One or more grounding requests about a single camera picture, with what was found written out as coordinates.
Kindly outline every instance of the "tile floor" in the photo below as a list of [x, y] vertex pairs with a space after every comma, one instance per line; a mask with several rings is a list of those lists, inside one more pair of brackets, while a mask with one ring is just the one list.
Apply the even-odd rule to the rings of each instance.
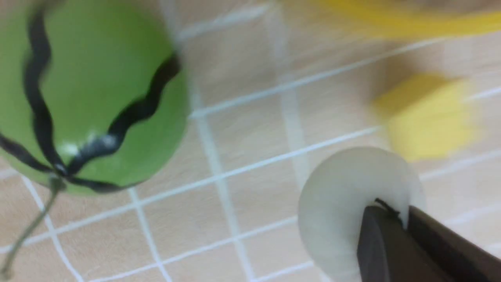
[[[367, 105], [420, 71], [469, 77], [483, 133], [446, 160], [413, 164], [428, 212], [501, 257], [501, 33], [392, 43], [268, 1], [162, 1], [144, 3], [165, 11], [193, 78], [181, 148], [136, 189], [61, 196], [14, 281], [328, 281], [298, 236], [301, 186], [340, 149], [389, 148]], [[12, 3], [0, 1], [0, 15]], [[46, 198], [0, 160], [0, 259]]]

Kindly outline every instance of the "white round object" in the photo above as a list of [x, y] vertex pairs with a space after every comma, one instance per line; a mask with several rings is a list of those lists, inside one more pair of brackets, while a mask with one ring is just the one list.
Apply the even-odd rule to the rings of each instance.
[[352, 148], [321, 163], [299, 200], [301, 239], [335, 281], [359, 275], [357, 246], [365, 207], [380, 198], [400, 212], [407, 227], [409, 205], [425, 209], [419, 177], [404, 159], [378, 148]]

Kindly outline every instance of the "black wavy stripe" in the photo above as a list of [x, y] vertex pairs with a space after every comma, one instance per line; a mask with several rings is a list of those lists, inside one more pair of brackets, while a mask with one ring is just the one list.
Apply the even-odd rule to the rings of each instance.
[[44, 14], [49, 2], [46, 2], [31, 17], [28, 26], [28, 38], [32, 48], [23, 76], [25, 96], [33, 112], [33, 128], [38, 145], [47, 161], [61, 175], [66, 174], [66, 166], [54, 146], [54, 127], [42, 92], [40, 80], [51, 60], [51, 46], [45, 29]]
[[151, 80], [148, 93], [129, 104], [113, 121], [108, 133], [86, 144], [68, 165], [68, 174], [77, 174], [86, 163], [112, 155], [123, 144], [127, 131], [135, 124], [151, 118], [157, 111], [165, 85], [180, 71], [179, 60], [172, 55], [164, 61]]
[[52, 171], [50, 167], [40, 163], [37, 159], [35, 159], [35, 157], [33, 157], [30, 152], [28, 152], [28, 150], [23, 147], [23, 145], [12, 141], [11, 139], [5, 137], [2, 133], [0, 133], [0, 148], [34, 170], [40, 172]]
[[97, 193], [112, 193], [129, 188], [135, 184], [122, 187], [108, 182], [81, 179], [75, 175], [93, 159], [117, 152], [129, 128], [155, 114], [165, 85], [180, 72], [178, 58], [174, 54], [164, 61], [155, 72], [147, 94], [121, 111], [110, 125], [108, 133], [85, 145], [67, 167], [56, 151], [52, 116], [40, 91], [40, 80], [52, 57], [44, 15], [46, 10], [56, 3], [56, 1], [44, 2], [30, 18], [28, 35], [32, 55], [26, 63], [23, 75], [23, 87], [33, 112], [33, 129], [37, 143], [52, 168], [41, 164], [21, 144], [6, 138], [1, 133], [0, 148], [35, 170], [47, 173], [56, 171], [66, 181], [88, 187]]
[[113, 183], [108, 183], [108, 182], [102, 182], [102, 181], [94, 181], [94, 180], [86, 180], [86, 179], [81, 179], [77, 177], [66, 177], [66, 181], [75, 184], [75, 185], [80, 185], [84, 186], [87, 188], [92, 189], [94, 192], [97, 192], [99, 194], [108, 194], [108, 193], [113, 193], [113, 192], [118, 192], [124, 189], [127, 189], [129, 187], [134, 186], [134, 184], [126, 187], [118, 186]]

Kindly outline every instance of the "yellow toy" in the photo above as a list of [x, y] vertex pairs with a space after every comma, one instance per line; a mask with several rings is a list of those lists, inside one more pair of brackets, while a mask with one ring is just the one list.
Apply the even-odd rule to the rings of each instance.
[[410, 162], [443, 158], [474, 140], [467, 93], [466, 81], [420, 74], [373, 106], [395, 152]]
[[501, 30], [501, 12], [454, 15], [411, 12], [395, 0], [318, 0], [373, 37], [430, 39], [484, 34]]

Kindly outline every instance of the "watermelon toy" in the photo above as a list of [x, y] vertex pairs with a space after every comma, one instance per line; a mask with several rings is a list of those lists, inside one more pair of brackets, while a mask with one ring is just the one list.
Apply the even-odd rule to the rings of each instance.
[[0, 23], [0, 155], [54, 197], [147, 180], [188, 110], [162, 25], [127, 1], [45, 1]]

